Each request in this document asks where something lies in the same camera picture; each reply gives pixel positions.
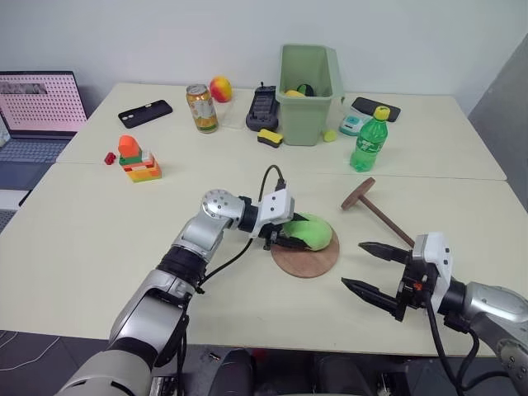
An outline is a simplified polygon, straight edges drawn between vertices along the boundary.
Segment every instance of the wooden hammer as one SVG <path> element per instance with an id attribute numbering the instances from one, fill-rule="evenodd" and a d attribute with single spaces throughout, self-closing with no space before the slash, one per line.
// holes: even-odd
<path id="1" fill-rule="evenodd" d="M 390 229 L 392 229 L 401 239 L 403 239 L 407 245 L 409 245 L 411 248 L 414 247 L 414 241 L 409 237 L 400 227 L 398 227 L 393 220 L 389 219 L 385 213 L 383 213 L 381 210 L 378 209 L 376 205 L 374 205 L 372 202 L 370 202 L 366 197 L 365 194 L 370 188 L 376 183 L 376 180 L 374 180 L 373 177 L 369 177 L 365 181 L 363 181 L 351 194 L 343 201 L 341 204 L 341 208 L 343 210 L 347 210 L 351 206 L 353 206 L 358 200 L 363 202 L 367 208 L 372 210 L 376 216 L 378 216 L 380 219 L 384 221 L 385 224 L 387 224 Z"/>

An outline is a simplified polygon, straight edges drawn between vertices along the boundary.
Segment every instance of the green block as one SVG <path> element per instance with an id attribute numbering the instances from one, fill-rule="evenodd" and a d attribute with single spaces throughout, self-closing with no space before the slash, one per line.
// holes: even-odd
<path id="1" fill-rule="evenodd" d="M 142 163 L 143 159 L 141 158 L 141 150 L 139 151 L 139 156 L 137 157 L 128 157 L 124 158 L 122 155 L 119 156 L 119 164 L 123 165 L 134 165 L 135 163 Z"/>

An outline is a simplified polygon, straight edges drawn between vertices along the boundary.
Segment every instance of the smartphone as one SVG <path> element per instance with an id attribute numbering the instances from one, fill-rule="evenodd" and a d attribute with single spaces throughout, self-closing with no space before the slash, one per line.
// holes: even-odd
<path id="1" fill-rule="evenodd" d="M 390 109 L 389 119 L 387 120 L 390 122 L 395 122 L 399 116 L 399 112 L 401 111 L 398 107 L 387 105 L 385 103 L 379 103 L 378 101 L 372 101 L 371 99 L 367 99 L 365 97 L 357 97 L 354 100 L 354 103 L 352 103 L 352 107 L 364 114 L 368 114 L 369 116 L 374 114 L 374 110 L 376 110 L 377 106 L 385 106 Z"/>
<path id="2" fill-rule="evenodd" d="M 148 105 L 136 107 L 119 113 L 117 116 L 123 123 L 123 125 L 130 129 L 135 126 L 144 124 L 152 120 L 156 120 L 161 116 L 172 113 L 172 107 L 168 105 L 164 100 L 153 101 Z"/>

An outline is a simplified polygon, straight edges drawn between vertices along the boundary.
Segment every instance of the round wooden board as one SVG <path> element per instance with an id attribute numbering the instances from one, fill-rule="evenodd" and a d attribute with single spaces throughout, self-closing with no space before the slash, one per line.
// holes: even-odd
<path id="1" fill-rule="evenodd" d="M 332 230 L 332 241 L 318 252 L 299 251 L 271 245 L 271 256 L 277 265 L 290 275 L 298 278 L 315 278 L 330 271 L 337 262 L 339 239 L 336 232 Z"/>

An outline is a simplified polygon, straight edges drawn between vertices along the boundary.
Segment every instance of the yellow ball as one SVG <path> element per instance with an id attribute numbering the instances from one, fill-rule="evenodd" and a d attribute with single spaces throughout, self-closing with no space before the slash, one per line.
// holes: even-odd
<path id="1" fill-rule="evenodd" d="M 325 142 L 333 142 L 335 139 L 337 139 L 337 132 L 336 130 L 325 130 L 323 133 L 323 140 Z"/>

